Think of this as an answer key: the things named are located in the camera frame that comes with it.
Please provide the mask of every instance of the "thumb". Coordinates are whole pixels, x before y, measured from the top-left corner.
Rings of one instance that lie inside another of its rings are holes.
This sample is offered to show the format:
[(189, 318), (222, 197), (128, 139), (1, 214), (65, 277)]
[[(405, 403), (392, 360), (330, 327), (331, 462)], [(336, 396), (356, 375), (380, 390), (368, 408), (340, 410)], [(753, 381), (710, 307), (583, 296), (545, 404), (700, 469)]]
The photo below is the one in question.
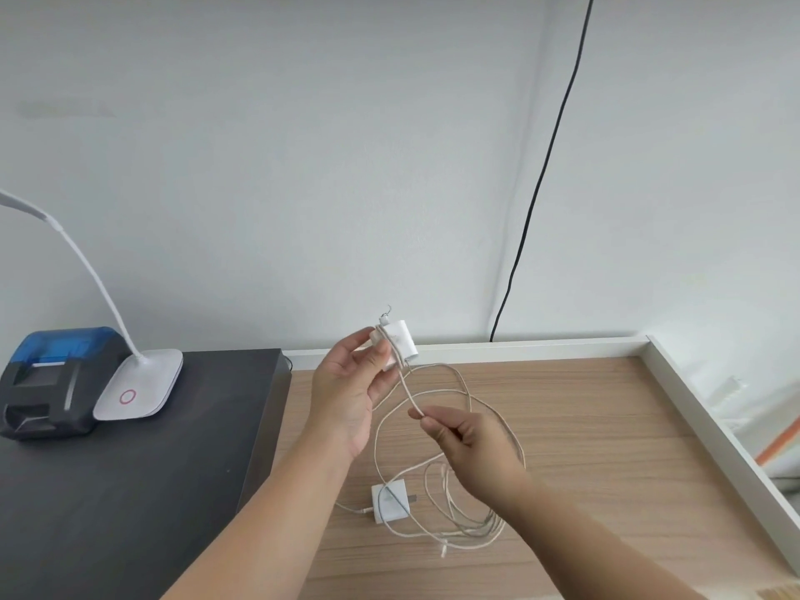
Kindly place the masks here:
[(461, 443), (461, 440), (456, 437), (455, 433), (436, 419), (432, 417), (423, 417), (419, 422), (419, 426), (439, 444), (448, 461), (456, 458), (464, 449), (464, 445)]
[(369, 387), (370, 383), (375, 379), (375, 376), (386, 366), (391, 351), (392, 347), (385, 339), (382, 339), (381, 342), (375, 345), (375, 347), (364, 356), (364, 359), (358, 363), (358, 368), (354, 375), (358, 383), (363, 384), (364, 387)]

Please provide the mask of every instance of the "wall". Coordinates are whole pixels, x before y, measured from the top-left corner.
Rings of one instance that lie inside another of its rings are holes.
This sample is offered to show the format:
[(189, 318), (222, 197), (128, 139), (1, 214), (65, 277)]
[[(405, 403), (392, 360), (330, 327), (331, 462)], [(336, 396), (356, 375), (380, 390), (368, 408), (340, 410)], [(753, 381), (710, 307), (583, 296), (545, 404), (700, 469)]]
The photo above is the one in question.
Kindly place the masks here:
[[(485, 340), (586, 0), (2, 0), (0, 184), (142, 347)], [(800, 0), (597, 0), (498, 339), (656, 333), (795, 380)], [(0, 213), (0, 360), (110, 323)]]

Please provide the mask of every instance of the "receipt printer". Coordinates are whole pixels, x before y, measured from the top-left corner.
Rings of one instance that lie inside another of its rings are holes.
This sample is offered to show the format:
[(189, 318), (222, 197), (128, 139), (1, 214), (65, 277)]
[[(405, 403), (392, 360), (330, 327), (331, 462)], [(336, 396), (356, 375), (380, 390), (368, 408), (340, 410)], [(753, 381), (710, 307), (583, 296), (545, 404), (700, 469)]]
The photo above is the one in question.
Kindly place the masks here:
[(108, 326), (29, 334), (0, 376), (0, 436), (91, 432), (95, 403), (129, 355), (125, 340)]

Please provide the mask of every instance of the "blue printer lid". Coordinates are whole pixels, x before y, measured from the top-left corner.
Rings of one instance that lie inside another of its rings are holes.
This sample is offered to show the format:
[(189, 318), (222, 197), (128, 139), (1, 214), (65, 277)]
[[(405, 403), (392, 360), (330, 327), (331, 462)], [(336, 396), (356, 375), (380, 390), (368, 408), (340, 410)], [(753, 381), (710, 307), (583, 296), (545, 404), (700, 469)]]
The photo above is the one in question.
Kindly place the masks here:
[(40, 330), (20, 343), (10, 363), (58, 364), (67, 358), (94, 357), (117, 332), (108, 326), (68, 330)]

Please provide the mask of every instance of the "white edge trim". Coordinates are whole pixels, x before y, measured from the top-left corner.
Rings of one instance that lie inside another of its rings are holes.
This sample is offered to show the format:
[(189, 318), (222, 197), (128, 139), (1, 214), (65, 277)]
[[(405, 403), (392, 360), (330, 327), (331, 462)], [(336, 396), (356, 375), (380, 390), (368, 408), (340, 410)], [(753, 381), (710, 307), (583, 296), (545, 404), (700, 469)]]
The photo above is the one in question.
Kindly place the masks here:
[[(512, 341), (505, 343), (450, 343), (417, 345), (419, 355), (412, 364), (510, 363), (525, 360), (573, 360), (578, 358), (624, 358), (637, 356), (650, 343), (647, 337), (599, 339), (558, 339), (555, 341)], [(294, 370), (313, 370), (328, 350), (283, 352)]]
[(795, 508), (786, 501), (727, 425), (720, 423), (708, 410), (655, 338), (650, 337), (642, 360), (767, 535), (770, 535), (795, 575), (800, 575), (800, 516)]

